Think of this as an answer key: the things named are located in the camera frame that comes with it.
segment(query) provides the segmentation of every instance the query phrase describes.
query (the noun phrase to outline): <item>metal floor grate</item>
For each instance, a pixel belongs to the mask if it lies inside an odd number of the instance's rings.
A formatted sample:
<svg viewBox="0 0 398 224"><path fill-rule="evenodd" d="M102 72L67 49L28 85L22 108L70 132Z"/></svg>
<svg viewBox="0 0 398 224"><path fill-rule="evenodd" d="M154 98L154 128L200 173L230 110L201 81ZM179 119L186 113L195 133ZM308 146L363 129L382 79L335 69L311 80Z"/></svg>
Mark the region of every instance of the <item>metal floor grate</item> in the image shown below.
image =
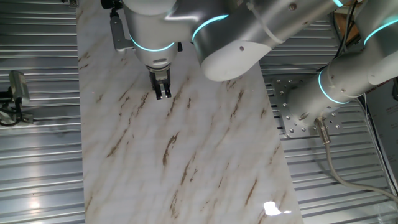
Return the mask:
<svg viewBox="0 0 398 224"><path fill-rule="evenodd" d="M85 222L76 12L61 0L0 0L0 90L26 74L37 120L0 129L0 223Z"/></svg>

